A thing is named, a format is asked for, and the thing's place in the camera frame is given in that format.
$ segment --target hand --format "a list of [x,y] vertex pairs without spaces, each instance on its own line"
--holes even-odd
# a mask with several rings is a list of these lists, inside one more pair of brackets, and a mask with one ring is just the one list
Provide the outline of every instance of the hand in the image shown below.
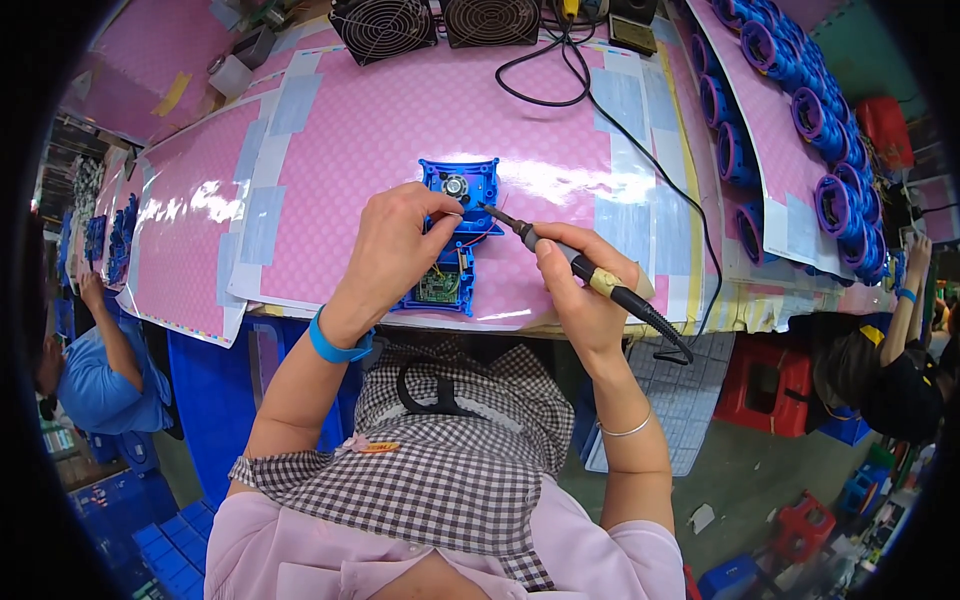
[[910,249],[910,257],[906,263],[906,276],[916,278],[918,282],[923,283],[926,277],[926,268],[930,266],[930,254],[932,252],[930,238],[922,233],[915,233],[913,248]]
[[[326,340],[337,348],[353,348],[437,261],[463,212],[456,200],[419,181],[370,198],[360,215],[347,273],[320,317]],[[434,225],[423,234],[427,215]]]
[[104,281],[99,273],[80,275],[80,298],[91,313],[106,308],[104,305]]
[[590,372],[611,357],[622,358],[620,340],[627,311],[609,298],[594,292],[573,278],[570,264],[557,245],[558,240],[582,252],[596,266],[620,277],[630,289],[636,288],[640,267],[600,237],[596,231],[565,223],[537,223],[537,268],[553,297],[560,323],[570,344]]

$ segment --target silver bracelet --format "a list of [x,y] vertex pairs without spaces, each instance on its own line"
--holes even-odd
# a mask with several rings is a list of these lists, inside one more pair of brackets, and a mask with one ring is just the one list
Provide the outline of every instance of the silver bracelet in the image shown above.
[[654,407],[651,406],[651,407],[650,407],[650,413],[647,414],[647,418],[643,420],[643,423],[641,423],[641,424],[638,425],[637,427],[631,429],[630,431],[624,431],[623,433],[613,433],[612,431],[609,431],[609,430],[605,429],[604,426],[603,426],[603,423],[601,423],[600,421],[597,422],[597,427],[600,429],[600,431],[606,433],[607,435],[611,436],[612,438],[622,438],[622,437],[624,437],[624,436],[633,435],[633,434],[635,434],[637,431],[639,431],[640,429],[643,429],[644,427],[646,427],[646,426],[647,426],[647,423],[650,422],[650,418],[653,416],[653,414],[654,414]]

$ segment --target black shirt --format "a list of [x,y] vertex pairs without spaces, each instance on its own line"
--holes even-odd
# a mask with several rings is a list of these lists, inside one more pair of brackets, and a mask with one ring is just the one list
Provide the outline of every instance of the black shirt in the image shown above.
[[885,436],[912,444],[932,440],[944,415],[936,373],[936,362],[929,354],[921,371],[902,353],[880,369],[876,384],[861,401],[860,415]]

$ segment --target blue shirt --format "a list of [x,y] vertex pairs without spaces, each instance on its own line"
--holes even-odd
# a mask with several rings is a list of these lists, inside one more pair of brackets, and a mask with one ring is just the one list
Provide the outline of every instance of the blue shirt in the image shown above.
[[120,330],[136,356],[143,394],[109,367],[100,329],[94,327],[63,351],[66,364],[57,386],[58,402],[78,427],[90,433],[118,435],[170,427],[173,420],[162,407],[170,404],[170,382],[147,351],[140,323],[121,324]]

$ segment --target checkered apron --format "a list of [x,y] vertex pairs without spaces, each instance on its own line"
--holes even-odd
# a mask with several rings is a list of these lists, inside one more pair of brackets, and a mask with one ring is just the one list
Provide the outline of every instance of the checkered apron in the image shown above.
[[[433,364],[422,364],[422,360]],[[415,415],[397,376],[420,405],[453,382],[475,416]],[[452,342],[390,346],[367,374],[356,431],[390,452],[316,451],[237,459],[230,477],[277,503],[324,520],[412,543],[496,557],[528,591],[555,589],[534,551],[530,514],[542,476],[564,465],[573,411],[525,346],[483,367]]]

